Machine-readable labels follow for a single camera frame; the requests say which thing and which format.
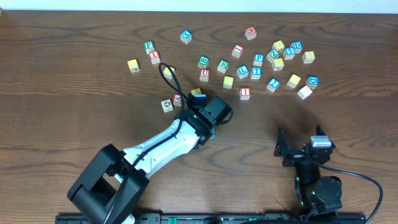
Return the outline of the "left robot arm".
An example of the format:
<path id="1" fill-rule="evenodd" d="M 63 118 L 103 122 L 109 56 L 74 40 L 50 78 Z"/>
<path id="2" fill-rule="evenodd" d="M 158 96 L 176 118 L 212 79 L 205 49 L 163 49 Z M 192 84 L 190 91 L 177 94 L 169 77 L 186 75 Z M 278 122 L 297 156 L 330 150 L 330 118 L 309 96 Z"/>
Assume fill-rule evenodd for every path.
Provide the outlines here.
<path id="1" fill-rule="evenodd" d="M 90 223 L 134 223 L 134 207 L 150 177 L 178 156 L 204 145 L 233 110 L 220 97 L 206 106 L 189 103 L 172 124 L 149 140 L 122 151 L 103 147 L 67 193 Z"/>

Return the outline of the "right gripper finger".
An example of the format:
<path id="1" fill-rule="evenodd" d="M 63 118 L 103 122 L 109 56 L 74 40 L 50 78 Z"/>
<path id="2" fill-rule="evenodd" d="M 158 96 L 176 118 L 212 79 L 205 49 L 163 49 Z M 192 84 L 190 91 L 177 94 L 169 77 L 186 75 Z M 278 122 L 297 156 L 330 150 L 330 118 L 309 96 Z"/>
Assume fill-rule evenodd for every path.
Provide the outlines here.
<path id="1" fill-rule="evenodd" d="M 317 135 L 316 135 L 316 136 L 327 136 L 327 135 L 325 134 L 324 130 L 322 129 L 322 127 L 321 127 L 320 125 L 318 125 L 318 126 L 316 127 L 316 132 L 317 132 Z M 335 144 L 334 144 L 332 141 L 331 141 L 331 143 L 332 143 L 331 147 L 332 147 L 332 148 L 335 148 Z"/>
<path id="2" fill-rule="evenodd" d="M 278 129 L 277 142 L 274 149 L 274 157 L 284 157 L 288 151 L 288 144 L 285 138 L 284 130 Z"/>

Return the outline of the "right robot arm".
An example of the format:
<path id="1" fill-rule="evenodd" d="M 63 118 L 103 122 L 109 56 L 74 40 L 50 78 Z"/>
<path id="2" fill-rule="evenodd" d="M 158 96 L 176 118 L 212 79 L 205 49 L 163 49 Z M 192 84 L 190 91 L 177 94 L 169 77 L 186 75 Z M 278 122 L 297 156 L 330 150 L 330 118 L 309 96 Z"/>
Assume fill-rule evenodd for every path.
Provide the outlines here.
<path id="1" fill-rule="evenodd" d="M 334 143 L 321 126 L 316 135 L 301 149 L 289 149 L 283 129 L 278 130 L 274 156 L 283 158 L 284 167 L 295 168 L 295 193 L 303 206 L 300 218 L 314 220 L 316 216 L 331 214 L 342 207 L 341 180 L 335 176 L 321 176 L 320 166 L 330 160 Z"/>

